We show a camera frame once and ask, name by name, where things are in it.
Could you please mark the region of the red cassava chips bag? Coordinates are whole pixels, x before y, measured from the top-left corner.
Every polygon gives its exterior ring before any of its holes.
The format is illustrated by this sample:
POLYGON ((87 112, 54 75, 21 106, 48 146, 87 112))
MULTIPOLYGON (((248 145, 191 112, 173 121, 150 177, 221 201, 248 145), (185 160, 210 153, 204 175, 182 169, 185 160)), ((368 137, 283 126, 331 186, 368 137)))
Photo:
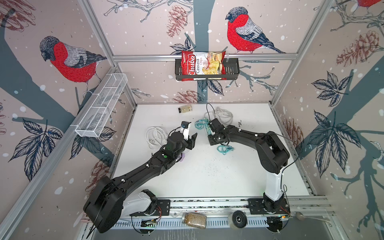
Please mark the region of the red cassava chips bag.
POLYGON ((181 66, 183 76, 225 75, 223 65, 226 52, 182 51, 181 66))

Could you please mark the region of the metal spoon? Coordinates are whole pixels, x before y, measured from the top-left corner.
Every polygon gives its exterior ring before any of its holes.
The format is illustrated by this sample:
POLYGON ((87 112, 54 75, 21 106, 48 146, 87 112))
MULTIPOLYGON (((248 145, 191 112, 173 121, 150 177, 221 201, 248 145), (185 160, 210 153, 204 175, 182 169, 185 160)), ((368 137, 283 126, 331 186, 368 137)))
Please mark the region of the metal spoon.
POLYGON ((325 223, 331 223, 331 220, 328 219, 328 218, 309 217, 309 216, 306 216, 306 215, 302 214, 301 212, 296 212, 295 216, 300 221, 305 221, 307 219, 312 219, 312 220, 317 220, 317 221, 321 221, 321 222, 325 222, 325 223))

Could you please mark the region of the black round knob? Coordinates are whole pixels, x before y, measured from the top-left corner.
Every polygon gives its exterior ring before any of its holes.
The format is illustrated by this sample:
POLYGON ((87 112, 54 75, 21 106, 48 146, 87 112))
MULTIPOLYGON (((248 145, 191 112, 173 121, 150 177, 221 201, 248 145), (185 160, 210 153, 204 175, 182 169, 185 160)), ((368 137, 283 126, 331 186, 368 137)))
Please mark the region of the black round knob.
POLYGON ((235 211, 228 216, 228 223, 231 229, 242 229, 247 223, 248 219, 243 211, 235 211))

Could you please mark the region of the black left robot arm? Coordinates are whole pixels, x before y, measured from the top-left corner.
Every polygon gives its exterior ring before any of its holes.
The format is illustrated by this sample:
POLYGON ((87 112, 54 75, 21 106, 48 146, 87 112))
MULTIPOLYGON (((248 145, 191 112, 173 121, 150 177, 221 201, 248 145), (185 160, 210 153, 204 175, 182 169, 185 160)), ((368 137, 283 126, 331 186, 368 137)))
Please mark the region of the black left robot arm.
POLYGON ((105 233, 123 214, 155 211, 157 198, 151 191, 143 190, 136 196, 131 193, 173 167, 183 157, 184 150, 195 147, 197 135, 189 135, 189 125, 183 121, 167 138, 167 143, 143 165, 120 177, 105 176, 99 180, 83 207, 95 229, 105 233))

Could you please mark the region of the teal charger with cable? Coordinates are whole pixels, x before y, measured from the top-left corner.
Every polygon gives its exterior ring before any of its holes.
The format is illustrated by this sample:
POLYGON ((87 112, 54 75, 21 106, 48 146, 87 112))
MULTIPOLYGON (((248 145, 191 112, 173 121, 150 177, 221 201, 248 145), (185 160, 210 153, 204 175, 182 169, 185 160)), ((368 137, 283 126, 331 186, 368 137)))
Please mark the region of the teal charger with cable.
POLYGON ((205 129, 208 132, 209 129, 209 120, 207 118, 202 118, 195 122, 195 128, 198 130, 205 129))

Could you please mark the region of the white mesh wall shelf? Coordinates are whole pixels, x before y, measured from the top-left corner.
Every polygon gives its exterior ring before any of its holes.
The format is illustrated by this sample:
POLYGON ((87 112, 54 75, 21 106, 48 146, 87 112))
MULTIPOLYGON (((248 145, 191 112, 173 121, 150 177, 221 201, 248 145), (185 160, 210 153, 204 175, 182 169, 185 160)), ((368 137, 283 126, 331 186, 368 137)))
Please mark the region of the white mesh wall shelf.
POLYGON ((96 94, 96 99, 88 108, 85 116, 77 125, 75 132, 80 137, 98 138, 109 120, 121 93, 127 84, 125 74, 113 73, 102 89, 96 94))

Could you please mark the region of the glass jar of grains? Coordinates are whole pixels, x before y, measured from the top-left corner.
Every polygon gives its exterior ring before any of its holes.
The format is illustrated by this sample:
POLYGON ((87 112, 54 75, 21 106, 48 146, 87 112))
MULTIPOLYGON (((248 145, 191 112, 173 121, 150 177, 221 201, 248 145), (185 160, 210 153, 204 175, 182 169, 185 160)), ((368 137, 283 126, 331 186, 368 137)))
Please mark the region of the glass jar of grains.
POLYGON ((198 213, 184 213, 182 223, 192 228, 205 229, 207 226, 207 217, 198 213))

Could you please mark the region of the purple power strip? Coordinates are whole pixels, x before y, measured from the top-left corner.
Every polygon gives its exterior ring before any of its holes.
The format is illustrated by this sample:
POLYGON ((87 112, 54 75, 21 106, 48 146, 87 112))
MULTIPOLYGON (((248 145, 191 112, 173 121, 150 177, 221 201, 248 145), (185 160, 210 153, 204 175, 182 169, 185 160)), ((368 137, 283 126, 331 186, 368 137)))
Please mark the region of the purple power strip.
POLYGON ((184 158, 185 158, 185 154, 182 153, 181 156, 180 156, 180 158, 177 160, 177 163, 180 162, 180 161, 182 161, 184 158))

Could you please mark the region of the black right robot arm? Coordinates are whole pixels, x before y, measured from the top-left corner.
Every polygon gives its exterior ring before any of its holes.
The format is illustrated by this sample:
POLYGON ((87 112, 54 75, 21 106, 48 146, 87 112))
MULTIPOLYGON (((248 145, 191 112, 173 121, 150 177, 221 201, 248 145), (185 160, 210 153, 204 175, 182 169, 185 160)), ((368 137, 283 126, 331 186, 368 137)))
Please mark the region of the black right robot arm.
POLYGON ((288 165, 290 153, 274 132, 254 133, 235 126, 224 126, 218 119, 209 121, 211 146, 238 143, 257 151, 262 167, 266 170, 266 189, 262 198, 248 200, 252 215, 288 215, 290 206, 282 190, 282 174, 288 165))

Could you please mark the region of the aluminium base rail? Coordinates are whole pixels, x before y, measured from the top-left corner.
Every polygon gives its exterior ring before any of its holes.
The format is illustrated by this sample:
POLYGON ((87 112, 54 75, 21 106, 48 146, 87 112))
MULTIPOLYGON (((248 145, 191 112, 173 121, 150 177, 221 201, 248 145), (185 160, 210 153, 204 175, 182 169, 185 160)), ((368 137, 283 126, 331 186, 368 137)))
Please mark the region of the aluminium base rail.
POLYGON ((141 230, 143 234, 159 229, 188 229, 182 223, 184 213, 198 213, 207 217, 207 228, 228 228, 228 216, 235 211, 243 211, 248 219, 247 227, 271 227, 276 219, 281 230, 289 218, 295 217, 296 212, 309 217, 328 218, 330 226, 338 225, 338 220, 324 196, 303 196, 288 198, 290 213, 288 215, 267 214, 252 215, 248 208, 248 200, 244 198, 159 198, 155 211, 148 214, 138 212, 123 214, 118 222, 110 229, 141 230))

